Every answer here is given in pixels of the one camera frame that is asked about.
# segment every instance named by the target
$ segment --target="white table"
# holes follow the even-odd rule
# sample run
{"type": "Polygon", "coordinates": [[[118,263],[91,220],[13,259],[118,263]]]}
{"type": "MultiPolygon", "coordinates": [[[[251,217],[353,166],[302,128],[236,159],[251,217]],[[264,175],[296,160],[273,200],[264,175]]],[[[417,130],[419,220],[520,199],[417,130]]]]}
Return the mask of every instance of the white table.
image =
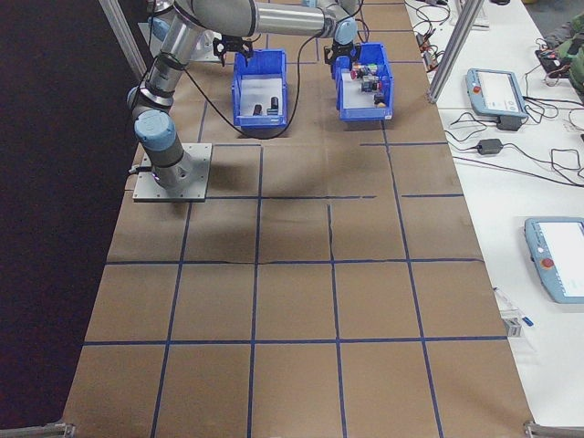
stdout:
{"type": "MultiPolygon", "coordinates": [[[[511,0],[507,6],[485,1],[484,8],[490,30],[471,31],[438,99],[445,129],[471,108],[464,84],[469,68],[514,71],[525,93],[523,75],[537,65],[533,52],[537,49],[536,39],[541,35],[521,1],[511,0]]],[[[418,23],[420,18],[410,8],[409,12],[412,23],[418,23]]],[[[430,18],[444,16],[442,11],[431,8],[424,8],[424,12],[430,18]]],[[[444,49],[453,28],[450,22],[439,26],[431,43],[444,49]]],[[[542,68],[529,75],[530,96],[579,100],[566,80],[551,88],[543,82],[543,77],[542,68]]],[[[584,124],[584,111],[575,116],[584,124]]],[[[570,125],[567,118],[568,111],[563,109],[557,119],[543,120],[539,125],[530,121],[519,132],[492,127],[475,134],[469,141],[454,143],[468,148],[480,139],[498,138],[503,143],[513,142],[542,159],[548,159],[552,147],[577,149],[584,158],[581,131],[570,125]]],[[[472,130],[469,127],[454,132],[463,138],[472,130]]],[[[504,148],[494,157],[455,150],[453,156],[558,178],[549,169],[510,148],[504,148]]],[[[551,300],[539,283],[523,236],[523,223],[528,217],[584,216],[584,189],[474,163],[455,160],[455,164],[493,286],[500,287],[535,322],[534,327],[523,327],[523,338],[510,339],[534,419],[547,426],[584,426],[584,305],[560,305],[551,300]]]]}

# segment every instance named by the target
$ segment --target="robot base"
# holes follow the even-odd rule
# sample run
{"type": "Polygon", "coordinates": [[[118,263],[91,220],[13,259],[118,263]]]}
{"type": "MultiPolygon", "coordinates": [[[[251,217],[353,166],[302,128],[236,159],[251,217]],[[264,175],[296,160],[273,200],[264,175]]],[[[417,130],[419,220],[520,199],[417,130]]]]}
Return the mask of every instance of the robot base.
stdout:
{"type": "MultiPolygon", "coordinates": [[[[135,203],[202,203],[207,195],[209,168],[211,166],[211,143],[184,143],[185,153],[193,159],[193,181],[177,191],[168,191],[158,185],[151,172],[138,173],[132,199],[135,203]]],[[[141,167],[150,167],[150,159],[144,156],[141,167]]]]}

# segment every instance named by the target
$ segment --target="black curtain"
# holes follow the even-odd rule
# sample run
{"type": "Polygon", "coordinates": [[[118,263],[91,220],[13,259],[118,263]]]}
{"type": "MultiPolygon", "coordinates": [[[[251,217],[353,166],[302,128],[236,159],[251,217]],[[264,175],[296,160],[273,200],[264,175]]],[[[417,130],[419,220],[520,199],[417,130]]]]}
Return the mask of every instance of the black curtain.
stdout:
{"type": "MultiPolygon", "coordinates": [[[[138,35],[144,2],[123,6],[138,35]]],[[[9,429],[57,421],[65,407],[135,152],[125,98],[136,79],[97,0],[7,0],[2,10],[0,429],[9,429]]]]}

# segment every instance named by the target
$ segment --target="cardboard surface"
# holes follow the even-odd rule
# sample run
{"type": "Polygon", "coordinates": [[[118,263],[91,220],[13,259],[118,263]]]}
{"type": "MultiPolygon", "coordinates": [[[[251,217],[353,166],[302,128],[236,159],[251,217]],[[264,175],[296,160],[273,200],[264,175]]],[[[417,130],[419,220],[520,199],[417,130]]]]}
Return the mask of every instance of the cardboard surface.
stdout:
{"type": "MultiPolygon", "coordinates": [[[[64,417],[79,436],[522,436],[531,415],[405,6],[363,15],[405,61],[393,120],[339,121],[324,41],[278,139],[233,131],[182,78],[179,135],[214,144],[209,199],[126,193],[64,417]]],[[[288,61],[301,43],[262,38],[288,61]]],[[[190,71],[230,119],[232,68],[190,71]]]]}

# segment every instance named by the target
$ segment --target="blue plastic bin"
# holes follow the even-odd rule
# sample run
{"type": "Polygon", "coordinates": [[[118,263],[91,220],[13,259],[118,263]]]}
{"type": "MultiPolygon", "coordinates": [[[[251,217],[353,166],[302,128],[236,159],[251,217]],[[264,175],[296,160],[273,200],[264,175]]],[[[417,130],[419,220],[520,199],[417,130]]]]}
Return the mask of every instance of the blue plastic bin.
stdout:
{"type": "Polygon", "coordinates": [[[361,64],[376,64],[381,80],[381,91],[385,100],[385,108],[375,108],[373,106],[373,96],[371,95],[371,106],[367,108],[347,108],[343,97],[344,83],[342,73],[349,71],[349,58],[338,57],[333,68],[333,78],[337,85],[337,110],[341,120],[389,120],[393,116],[393,74],[390,63],[385,54],[385,47],[382,43],[363,43],[359,57],[361,64]]]}
{"type": "Polygon", "coordinates": [[[254,56],[247,60],[247,66],[243,55],[237,53],[231,94],[235,126],[262,129],[285,127],[287,125],[286,52],[282,49],[255,50],[254,56]],[[246,82],[251,79],[254,82],[252,94],[254,97],[250,100],[249,89],[245,87],[246,82]],[[267,115],[269,102],[275,95],[278,96],[279,112],[277,115],[267,115]],[[254,104],[250,105],[250,101],[262,104],[262,115],[253,115],[254,104]]]}

